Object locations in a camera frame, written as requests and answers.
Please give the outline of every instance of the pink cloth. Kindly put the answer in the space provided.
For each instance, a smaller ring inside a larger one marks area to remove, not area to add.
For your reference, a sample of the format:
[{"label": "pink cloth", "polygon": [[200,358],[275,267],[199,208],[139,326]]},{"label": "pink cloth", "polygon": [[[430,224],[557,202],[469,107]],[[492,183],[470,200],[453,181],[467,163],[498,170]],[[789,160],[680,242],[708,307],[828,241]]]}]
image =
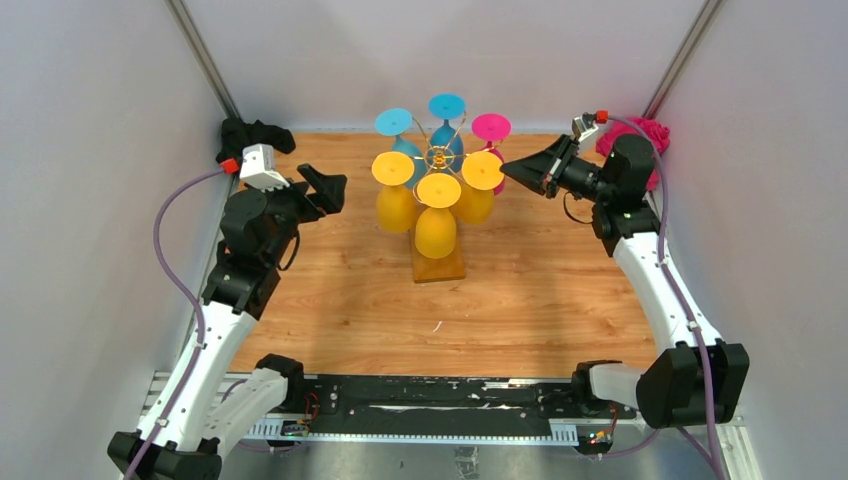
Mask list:
[{"label": "pink cloth", "polygon": [[[667,127],[662,126],[659,122],[655,120],[648,120],[646,118],[639,117],[630,117],[628,120],[632,121],[636,125],[642,127],[642,130],[651,137],[651,141],[654,142],[654,146],[657,147],[657,151],[660,153],[665,152],[665,149],[668,148],[668,133],[669,130]],[[613,123],[612,127],[598,139],[598,143],[595,144],[595,150],[603,156],[609,155],[610,150],[612,149],[612,144],[619,135],[623,135],[625,133],[637,133],[636,130],[628,127],[627,125],[619,122]],[[657,175],[656,170],[651,174],[651,178],[648,179],[648,190],[654,190],[657,188],[657,184],[660,181],[659,175]]]}]

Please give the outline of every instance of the wall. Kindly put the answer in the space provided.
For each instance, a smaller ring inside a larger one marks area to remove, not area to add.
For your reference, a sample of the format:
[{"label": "wall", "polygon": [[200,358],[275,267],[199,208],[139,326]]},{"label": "wall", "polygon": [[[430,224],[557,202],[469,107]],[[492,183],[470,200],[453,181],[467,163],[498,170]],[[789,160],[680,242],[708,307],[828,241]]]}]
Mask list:
[{"label": "wall", "polygon": [[[4,479],[115,478],[188,303],[159,270],[154,215],[215,168],[223,119],[164,2],[6,2],[0,16],[0,465]],[[226,180],[163,225],[195,288]]]},{"label": "wall", "polygon": [[751,356],[743,401],[768,479],[844,468],[846,16],[835,0],[726,2],[659,115],[672,248]]},{"label": "wall", "polygon": [[453,91],[518,129],[645,107],[700,0],[187,0],[246,119],[373,130]]}]

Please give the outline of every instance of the wooden tabletop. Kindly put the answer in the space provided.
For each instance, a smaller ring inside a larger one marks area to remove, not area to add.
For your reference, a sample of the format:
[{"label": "wooden tabletop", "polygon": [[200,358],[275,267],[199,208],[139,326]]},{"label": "wooden tabletop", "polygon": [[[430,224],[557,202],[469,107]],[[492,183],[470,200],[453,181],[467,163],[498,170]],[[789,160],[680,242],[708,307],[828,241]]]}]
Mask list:
[{"label": "wooden tabletop", "polygon": [[[513,135],[507,161],[554,135]],[[391,141],[371,134],[296,134],[277,166],[348,176],[342,213],[301,226],[302,244],[232,370],[276,353],[310,373],[568,377],[578,362],[647,367],[651,331],[627,279],[595,239],[548,200],[507,180],[483,225],[460,225],[464,280],[415,284],[405,234],[377,227],[374,157]],[[482,146],[467,138],[466,149]],[[586,201],[573,213],[590,217]]]}]

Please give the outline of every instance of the floor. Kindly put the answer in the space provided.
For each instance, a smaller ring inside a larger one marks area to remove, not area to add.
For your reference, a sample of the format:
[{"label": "floor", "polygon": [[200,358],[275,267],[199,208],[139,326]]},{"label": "floor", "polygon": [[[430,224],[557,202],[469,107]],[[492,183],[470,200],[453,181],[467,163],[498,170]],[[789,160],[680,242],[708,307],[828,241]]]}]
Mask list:
[{"label": "floor", "polygon": [[[514,135],[507,160],[553,135]],[[508,183],[483,225],[460,227],[467,277],[417,285],[409,239],[377,227],[373,158],[391,141],[372,134],[297,134],[281,173],[310,163],[348,176],[341,214],[301,227],[302,245],[231,369],[267,353],[307,372],[568,377],[578,362],[619,359],[647,367],[653,338],[627,279],[561,200]],[[466,148],[480,141],[466,139]],[[586,201],[570,200],[580,218]]]}]

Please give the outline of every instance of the blue disc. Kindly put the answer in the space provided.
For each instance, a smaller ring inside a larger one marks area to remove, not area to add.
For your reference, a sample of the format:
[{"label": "blue disc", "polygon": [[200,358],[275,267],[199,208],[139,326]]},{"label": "blue disc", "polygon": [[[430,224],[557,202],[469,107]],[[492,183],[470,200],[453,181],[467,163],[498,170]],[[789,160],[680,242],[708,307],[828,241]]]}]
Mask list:
[{"label": "blue disc", "polygon": [[374,128],[380,135],[394,137],[412,126],[412,114],[405,108],[390,108],[377,116]]},{"label": "blue disc", "polygon": [[430,99],[430,113],[436,118],[450,120],[465,112],[465,100],[459,95],[442,93]]}]

